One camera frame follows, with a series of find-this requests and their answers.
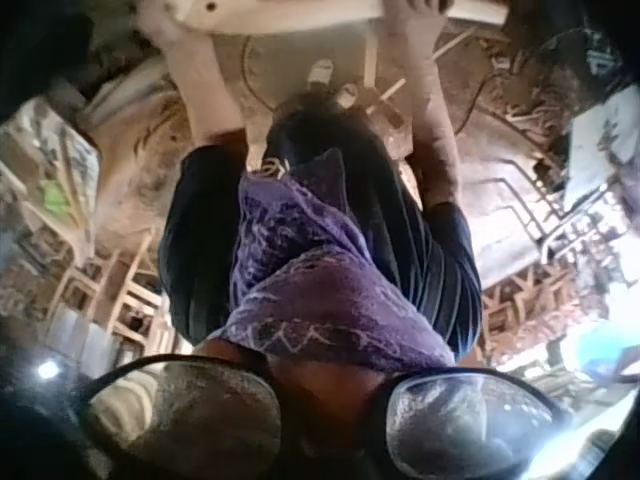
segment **wooden plank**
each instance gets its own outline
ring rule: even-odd
[[[128,338],[129,340],[133,340],[134,342],[139,343],[143,347],[147,345],[146,338],[144,338],[139,333],[134,332],[133,330],[128,328],[126,325],[123,325],[120,322],[116,322],[116,324],[114,325],[114,333],[116,333],[117,335],[121,335],[125,338]]]
[[[137,295],[143,300],[146,300],[147,302],[151,303],[154,307],[159,307],[160,303],[162,302],[160,295],[158,295],[157,293],[153,293],[150,290],[147,290],[143,286],[138,285],[133,281],[129,284],[129,293],[130,294],[133,293],[134,295]]]
[[[365,88],[375,88],[378,72],[378,35],[371,24],[367,28],[365,41],[362,83]]]
[[[147,305],[144,302],[141,302],[140,300],[138,300],[135,297],[132,297],[131,295],[125,295],[123,301],[122,301],[122,305],[128,305],[131,308],[133,308],[134,310],[137,310],[139,312],[141,312],[144,315],[147,315],[149,317],[153,317],[156,313],[156,308],[154,307],[150,307],[149,305]]]
[[[452,48],[454,48],[455,46],[459,45],[464,40],[469,38],[471,35],[473,35],[475,30],[476,30],[475,28],[470,28],[469,30],[462,32],[460,35],[456,36],[451,41],[444,44],[438,50],[433,52],[433,59],[438,60],[441,56],[443,56],[449,50],[451,50]],[[405,77],[402,77],[400,80],[398,80],[396,83],[391,85],[391,87],[389,87],[386,91],[384,91],[380,95],[380,100],[381,101],[389,100],[393,95],[396,94],[398,90],[404,87],[406,83],[407,83],[407,79]],[[366,110],[367,115],[371,115],[376,110],[376,108],[378,108],[378,104],[371,105],[370,107],[368,107]]]
[[[106,331],[108,334],[113,332],[114,325],[118,319],[118,316],[120,315],[120,311],[122,310],[122,305],[124,305],[125,299],[127,299],[128,297],[127,293],[129,292],[131,281],[133,280],[133,277],[135,276],[138,270],[138,265],[140,264],[140,260],[142,260],[142,256],[149,248],[149,244],[151,243],[152,239],[153,239],[153,230],[147,232],[144,235],[144,238],[142,239],[142,243],[140,244],[140,248],[138,249],[138,252],[134,257],[133,262],[131,262],[131,265],[129,266],[127,275],[125,276],[125,279],[122,283],[122,287],[120,287],[120,291],[118,292],[116,301],[113,305],[113,308],[111,309],[111,314],[109,315],[109,320],[107,322],[107,328],[106,328]]]
[[[120,250],[116,250],[111,254],[109,260],[106,264],[101,265],[100,271],[100,281],[98,282],[96,293],[91,299],[91,303],[87,307],[87,320],[93,322],[93,317],[96,314],[96,309],[98,308],[98,301],[102,297],[104,292],[104,288],[107,286],[107,282],[109,281],[109,277],[111,276],[111,270],[115,266],[116,262],[120,258]]]

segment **wooden furniture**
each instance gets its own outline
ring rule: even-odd
[[[382,17],[382,0],[169,0],[176,19],[196,30],[260,35],[312,30]],[[505,0],[457,0],[451,18],[503,25]]]
[[[0,138],[0,171],[23,211],[48,225],[82,266],[94,256],[100,154],[47,100],[26,102]]]
[[[147,253],[149,244],[153,239],[153,234],[153,230],[144,234],[140,247],[138,248],[138,252],[133,258],[131,265],[129,265],[129,269],[127,270],[127,274],[122,282],[120,291],[116,296],[105,328],[108,334],[116,333],[139,344],[143,349],[143,355],[146,354],[149,347],[156,348],[155,345],[151,345],[149,342],[149,336],[151,336],[151,334],[158,335],[158,329],[162,330],[162,326],[156,325],[156,323],[168,323],[166,321],[166,314],[163,315],[158,313],[162,311],[168,313],[168,304],[165,305],[162,297],[157,293],[154,293],[136,283],[134,278],[136,274],[139,273],[140,264]],[[120,320],[120,314],[125,306],[128,306],[132,310],[140,312],[145,316],[152,317],[153,320],[149,327],[149,336],[133,331]]]
[[[84,270],[79,269],[73,263],[64,272],[60,283],[53,295],[49,309],[46,316],[46,327],[44,331],[44,338],[47,338],[49,331],[51,330],[52,322],[58,306],[62,300],[65,300],[74,294],[74,291],[81,291],[89,302],[86,306],[80,307],[83,317],[89,322],[94,321],[96,308],[98,302],[104,294],[107,281],[113,270],[114,265],[120,257],[120,251],[114,251],[109,258],[102,259],[94,257],[90,259],[85,265]]]

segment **electrical cable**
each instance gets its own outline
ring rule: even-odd
[[[480,82],[480,86],[478,87],[476,94],[473,96],[473,100],[471,101],[471,105],[469,105],[469,108],[467,109],[467,113],[464,116],[464,120],[462,120],[462,123],[458,128],[456,128],[454,132],[456,137],[462,133],[462,131],[465,129],[465,127],[469,123],[469,120],[471,120],[471,115],[473,115],[473,111],[476,109],[476,104],[478,103],[478,99],[480,98],[480,95],[482,95],[482,92],[484,91],[485,87],[489,84],[489,82],[491,82],[491,80],[495,80],[496,78],[504,77],[507,75],[510,75],[510,73],[506,71],[491,72],[490,74],[484,77],[482,82]]]
[[[251,47],[251,43],[253,41],[253,37],[251,35],[247,36],[242,45],[242,52],[240,53],[240,75],[242,77],[242,81],[244,82],[244,86],[247,87],[247,90],[251,94],[253,98],[256,99],[260,105],[269,110],[270,112],[275,111],[275,107],[269,105],[269,103],[258,95],[258,92],[251,86],[249,83],[249,76],[247,75],[247,63],[249,60],[249,47]]]

